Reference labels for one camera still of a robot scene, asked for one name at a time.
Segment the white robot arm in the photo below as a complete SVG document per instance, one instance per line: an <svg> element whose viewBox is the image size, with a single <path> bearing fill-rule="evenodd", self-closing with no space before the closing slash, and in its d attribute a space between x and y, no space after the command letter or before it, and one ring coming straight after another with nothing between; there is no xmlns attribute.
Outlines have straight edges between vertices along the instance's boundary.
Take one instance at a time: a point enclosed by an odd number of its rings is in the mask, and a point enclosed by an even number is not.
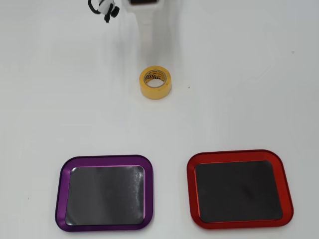
<svg viewBox="0 0 319 239"><path fill-rule="evenodd" d="M115 5L114 0L99 0L99 7L97 10L92 6L92 0L88 2L91 11L95 14L105 15L104 20L108 23L111 17L116 17L119 14L119 7Z"/></svg>

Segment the yellow tape roll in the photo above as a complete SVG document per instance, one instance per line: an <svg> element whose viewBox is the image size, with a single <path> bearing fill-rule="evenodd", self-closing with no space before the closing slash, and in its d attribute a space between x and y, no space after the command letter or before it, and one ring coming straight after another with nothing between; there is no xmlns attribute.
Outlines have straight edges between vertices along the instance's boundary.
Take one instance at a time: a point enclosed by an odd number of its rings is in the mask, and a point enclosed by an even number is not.
<svg viewBox="0 0 319 239"><path fill-rule="evenodd" d="M148 82L153 79L160 79L163 84L159 87L151 87ZM171 90L171 78L167 69L161 66L151 66L143 70L140 75L142 94L152 100L159 100L166 97Z"/></svg>

